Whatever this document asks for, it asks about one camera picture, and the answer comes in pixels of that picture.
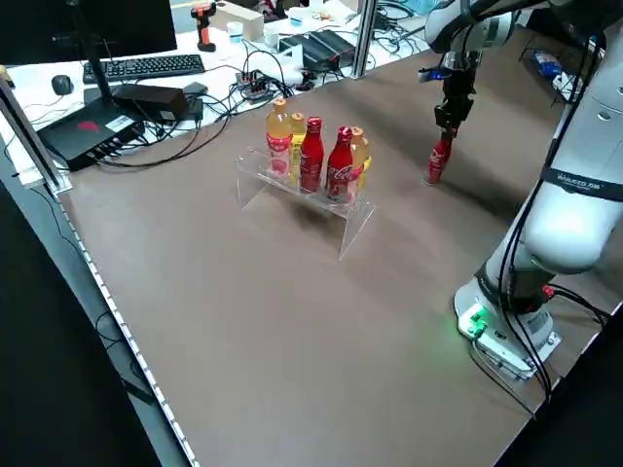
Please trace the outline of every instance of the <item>bottle cap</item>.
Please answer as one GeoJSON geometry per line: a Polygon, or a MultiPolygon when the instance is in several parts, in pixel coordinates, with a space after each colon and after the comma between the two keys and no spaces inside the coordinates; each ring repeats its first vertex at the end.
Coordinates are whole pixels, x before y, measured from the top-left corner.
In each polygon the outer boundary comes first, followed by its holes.
{"type": "Polygon", "coordinates": [[[320,131],[322,127],[322,119],[320,117],[308,118],[308,131],[320,131]]]}
{"type": "Polygon", "coordinates": [[[275,102],[273,102],[273,108],[279,111],[285,109],[285,99],[276,99],[275,102]]]}
{"type": "Polygon", "coordinates": [[[352,131],[353,138],[359,138],[363,136],[363,129],[361,129],[359,126],[351,126],[350,130],[352,131]]]}
{"type": "Polygon", "coordinates": [[[352,130],[350,126],[340,126],[338,129],[338,141],[350,141],[352,139],[352,130]]]}

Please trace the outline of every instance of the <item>yellow bottle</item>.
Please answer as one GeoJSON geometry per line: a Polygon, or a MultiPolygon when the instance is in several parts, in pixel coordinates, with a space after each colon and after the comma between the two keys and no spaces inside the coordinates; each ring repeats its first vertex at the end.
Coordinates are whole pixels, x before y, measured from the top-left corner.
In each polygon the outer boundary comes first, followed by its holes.
{"type": "Polygon", "coordinates": [[[298,187],[301,175],[301,146],[307,131],[305,117],[301,113],[290,116],[292,126],[292,143],[290,143],[290,185],[298,187]]]}
{"type": "Polygon", "coordinates": [[[350,140],[350,151],[352,152],[352,169],[357,170],[366,161],[367,155],[363,152],[363,129],[359,126],[352,126],[352,139],[350,140]]]}
{"type": "Polygon", "coordinates": [[[350,140],[350,151],[352,152],[352,171],[348,182],[348,202],[353,202],[361,193],[360,180],[363,175],[363,167],[367,158],[367,146],[364,145],[363,129],[359,126],[352,126],[352,139],[350,140]]]}
{"type": "Polygon", "coordinates": [[[372,162],[372,156],[370,156],[368,138],[362,138],[361,155],[362,155],[361,157],[364,158],[364,160],[363,160],[363,170],[361,171],[361,175],[359,175],[359,180],[357,182],[357,191],[359,193],[363,191],[363,186],[366,182],[368,169],[370,168],[370,163],[372,162]]]}
{"type": "Polygon", "coordinates": [[[266,118],[266,141],[269,147],[269,171],[278,177],[289,173],[292,128],[285,109],[285,99],[273,102],[273,111],[266,118]]]}

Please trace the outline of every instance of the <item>black box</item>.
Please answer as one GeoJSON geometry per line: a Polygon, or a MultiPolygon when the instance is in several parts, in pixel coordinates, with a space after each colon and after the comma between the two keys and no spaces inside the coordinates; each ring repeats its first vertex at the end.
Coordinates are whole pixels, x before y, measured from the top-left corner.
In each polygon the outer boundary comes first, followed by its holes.
{"type": "Polygon", "coordinates": [[[115,102],[151,122],[179,121],[188,114],[184,91],[160,86],[123,85],[115,90],[115,102]]]}

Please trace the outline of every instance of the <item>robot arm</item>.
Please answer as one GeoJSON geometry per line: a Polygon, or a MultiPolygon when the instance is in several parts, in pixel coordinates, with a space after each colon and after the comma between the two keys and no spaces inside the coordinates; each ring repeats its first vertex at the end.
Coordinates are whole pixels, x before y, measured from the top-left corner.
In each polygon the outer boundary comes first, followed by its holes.
{"type": "Polygon", "coordinates": [[[516,12],[542,0],[445,0],[430,12],[425,39],[439,54],[481,51],[503,45],[513,32],[516,12]]]}
{"type": "MultiPolygon", "coordinates": [[[[466,25],[458,19],[462,9],[456,3],[460,4],[459,0],[442,5],[436,18],[430,19],[434,22],[426,26],[426,40],[443,53],[460,50],[464,54],[471,49],[470,43],[479,50],[466,31],[476,31],[493,18],[466,25]],[[460,34],[468,36],[460,39],[460,34]]],[[[613,26],[616,33],[608,41],[607,54],[590,86],[573,104],[572,117],[567,122],[568,116],[563,116],[567,130],[559,137],[558,150],[551,163],[544,165],[541,180],[509,233],[471,281],[455,294],[459,330],[521,378],[534,373],[534,354],[545,360],[560,342],[551,316],[541,307],[543,286],[556,274],[591,269],[623,215],[623,3],[550,0],[549,6],[584,37],[601,34],[619,21],[613,26]],[[514,244],[516,250],[509,249],[514,244]],[[506,262],[509,251],[516,254],[506,262]],[[503,306],[505,294],[511,296],[510,310],[508,305],[503,306]],[[475,319],[482,316],[488,327],[476,337],[475,319]]],[[[506,10],[490,6],[489,11],[492,8],[499,13],[506,10]]]]}

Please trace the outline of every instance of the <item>black monitor stand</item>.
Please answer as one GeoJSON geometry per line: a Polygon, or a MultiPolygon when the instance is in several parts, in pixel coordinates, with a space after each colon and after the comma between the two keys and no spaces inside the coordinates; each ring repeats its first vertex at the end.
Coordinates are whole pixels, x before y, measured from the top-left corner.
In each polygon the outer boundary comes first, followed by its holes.
{"type": "Polygon", "coordinates": [[[136,116],[119,107],[113,98],[95,49],[92,34],[80,9],[82,0],[66,0],[83,52],[95,76],[100,96],[62,119],[38,131],[43,144],[70,171],[93,165],[109,154],[115,142],[127,142],[137,136],[142,125],[136,116]]]}

